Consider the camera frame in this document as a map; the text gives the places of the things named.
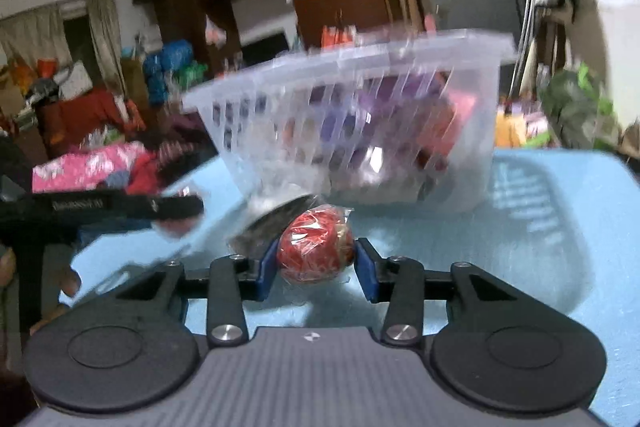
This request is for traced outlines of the red ball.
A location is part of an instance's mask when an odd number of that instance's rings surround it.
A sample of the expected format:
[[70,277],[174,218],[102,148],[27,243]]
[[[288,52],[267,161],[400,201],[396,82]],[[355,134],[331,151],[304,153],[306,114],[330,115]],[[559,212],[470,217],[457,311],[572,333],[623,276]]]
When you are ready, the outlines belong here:
[[303,212],[282,233],[277,251],[281,277],[314,284],[338,277],[355,260],[350,208],[320,205]]

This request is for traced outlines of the pink floral blanket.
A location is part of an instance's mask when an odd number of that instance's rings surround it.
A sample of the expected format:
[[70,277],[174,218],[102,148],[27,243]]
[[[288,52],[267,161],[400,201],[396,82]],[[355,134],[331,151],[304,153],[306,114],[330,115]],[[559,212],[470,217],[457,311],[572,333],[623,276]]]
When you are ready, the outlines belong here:
[[145,152],[130,142],[67,153],[32,168],[32,193],[93,190],[111,174],[129,172]]

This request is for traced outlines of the clear bag dark contents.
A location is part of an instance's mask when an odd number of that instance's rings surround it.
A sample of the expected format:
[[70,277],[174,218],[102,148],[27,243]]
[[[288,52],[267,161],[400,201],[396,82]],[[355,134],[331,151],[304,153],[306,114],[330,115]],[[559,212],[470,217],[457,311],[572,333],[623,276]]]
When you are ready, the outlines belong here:
[[228,240],[230,253],[250,259],[262,257],[298,216],[325,202],[320,195],[304,194],[260,210],[240,233]]

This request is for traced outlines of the clear plastic basket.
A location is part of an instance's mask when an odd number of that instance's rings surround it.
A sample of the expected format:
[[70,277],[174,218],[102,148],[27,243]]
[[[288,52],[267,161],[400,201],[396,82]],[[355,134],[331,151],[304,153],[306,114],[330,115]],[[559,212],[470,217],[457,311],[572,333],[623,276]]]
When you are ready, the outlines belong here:
[[485,197],[500,70],[514,57],[501,32],[378,32],[204,82],[181,104],[251,202],[461,212]]

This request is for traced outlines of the yellow floral cloth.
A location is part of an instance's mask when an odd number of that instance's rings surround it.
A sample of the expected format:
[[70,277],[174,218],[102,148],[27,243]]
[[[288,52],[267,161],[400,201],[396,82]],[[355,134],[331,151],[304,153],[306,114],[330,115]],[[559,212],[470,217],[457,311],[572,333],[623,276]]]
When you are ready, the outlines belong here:
[[496,115],[497,148],[545,148],[551,141],[547,118],[541,112]]

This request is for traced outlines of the blue plastic bags pile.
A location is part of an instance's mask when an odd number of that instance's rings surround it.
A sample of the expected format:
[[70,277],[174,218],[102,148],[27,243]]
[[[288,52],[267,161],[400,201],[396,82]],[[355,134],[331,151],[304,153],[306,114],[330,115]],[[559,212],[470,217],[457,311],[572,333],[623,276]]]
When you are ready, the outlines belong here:
[[159,51],[148,54],[142,70],[151,106],[161,106],[171,98],[205,80],[208,66],[195,60],[191,43],[171,41]]

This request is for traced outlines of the beige curtain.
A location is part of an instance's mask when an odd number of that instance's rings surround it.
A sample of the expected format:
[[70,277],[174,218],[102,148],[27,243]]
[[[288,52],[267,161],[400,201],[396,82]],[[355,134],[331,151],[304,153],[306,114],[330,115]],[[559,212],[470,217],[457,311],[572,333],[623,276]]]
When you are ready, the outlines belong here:
[[127,92],[122,73],[122,40],[115,0],[87,0],[86,8],[96,62],[108,90]]

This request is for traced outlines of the green plastic bag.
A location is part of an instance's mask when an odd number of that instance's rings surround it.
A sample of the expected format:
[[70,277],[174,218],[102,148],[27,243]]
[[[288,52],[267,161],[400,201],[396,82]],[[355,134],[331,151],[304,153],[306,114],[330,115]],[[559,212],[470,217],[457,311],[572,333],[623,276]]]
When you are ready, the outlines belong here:
[[604,82],[586,64],[562,69],[538,82],[548,124],[564,148],[607,150],[620,143],[620,124]]

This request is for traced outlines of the red white hanging bag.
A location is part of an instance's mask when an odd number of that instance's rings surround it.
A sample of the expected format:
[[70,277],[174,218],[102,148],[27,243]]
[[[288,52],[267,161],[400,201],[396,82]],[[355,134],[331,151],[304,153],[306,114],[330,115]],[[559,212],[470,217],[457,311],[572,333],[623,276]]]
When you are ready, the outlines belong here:
[[332,49],[337,46],[353,46],[355,44],[357,28],[355,26],[323,26],[321,31],[320,48]]

